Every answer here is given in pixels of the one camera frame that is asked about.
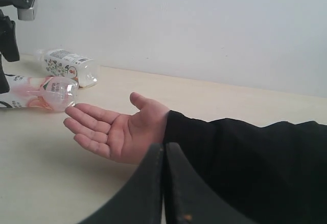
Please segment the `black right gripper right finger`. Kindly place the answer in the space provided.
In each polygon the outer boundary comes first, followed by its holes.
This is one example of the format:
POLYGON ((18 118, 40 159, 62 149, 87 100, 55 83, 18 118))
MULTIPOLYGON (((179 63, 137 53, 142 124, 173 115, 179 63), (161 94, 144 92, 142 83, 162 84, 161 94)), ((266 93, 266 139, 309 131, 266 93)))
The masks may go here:
POLYGON ((176 143, 166 145, 165 217, 166 223, 254 223, 204 182, 176 143))

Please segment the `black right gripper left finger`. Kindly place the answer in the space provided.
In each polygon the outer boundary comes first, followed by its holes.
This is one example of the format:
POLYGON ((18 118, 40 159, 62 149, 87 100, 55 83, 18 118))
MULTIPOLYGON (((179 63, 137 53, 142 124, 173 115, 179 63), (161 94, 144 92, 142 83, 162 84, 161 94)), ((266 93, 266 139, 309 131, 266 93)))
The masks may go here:
POLYGON ((126 184, 105 205, 81 223, 161 223, 163 158, 162 145, 150 146, 126 184))

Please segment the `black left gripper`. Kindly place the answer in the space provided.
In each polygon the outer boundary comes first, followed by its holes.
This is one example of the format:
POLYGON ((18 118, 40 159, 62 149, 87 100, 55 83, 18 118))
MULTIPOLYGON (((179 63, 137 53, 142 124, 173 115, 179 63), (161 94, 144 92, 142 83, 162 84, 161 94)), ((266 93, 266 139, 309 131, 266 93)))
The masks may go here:
POLYGON ((15 30, 15 22, 10 17, 5 16, 1 10, 0 93, 8 93, 10 91, 10 86, 3 71, 2 55, 8 62, 19 61, 15 30))

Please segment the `black sleeve forearm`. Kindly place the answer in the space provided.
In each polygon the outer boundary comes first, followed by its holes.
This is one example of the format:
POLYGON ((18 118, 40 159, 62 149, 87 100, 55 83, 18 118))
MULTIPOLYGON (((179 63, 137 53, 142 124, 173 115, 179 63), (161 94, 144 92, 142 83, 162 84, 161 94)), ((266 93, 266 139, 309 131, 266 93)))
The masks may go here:
POLYGON ((202 179, 257 223, 326 223, 326 126, 266 127, 168 113, 163 141, 179 144, 202 179))

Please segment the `open person hand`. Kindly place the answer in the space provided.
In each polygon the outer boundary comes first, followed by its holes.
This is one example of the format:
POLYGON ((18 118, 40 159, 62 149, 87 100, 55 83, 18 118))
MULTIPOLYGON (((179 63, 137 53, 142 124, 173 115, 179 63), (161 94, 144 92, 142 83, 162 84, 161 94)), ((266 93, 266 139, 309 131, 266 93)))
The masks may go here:
POLYGON ((130 102, 133 115, 79 103, 65 109, 63 122, 85 150, 117 163, 139 164, 152 144, 161 144, 169 108, 136 92, 130 102))

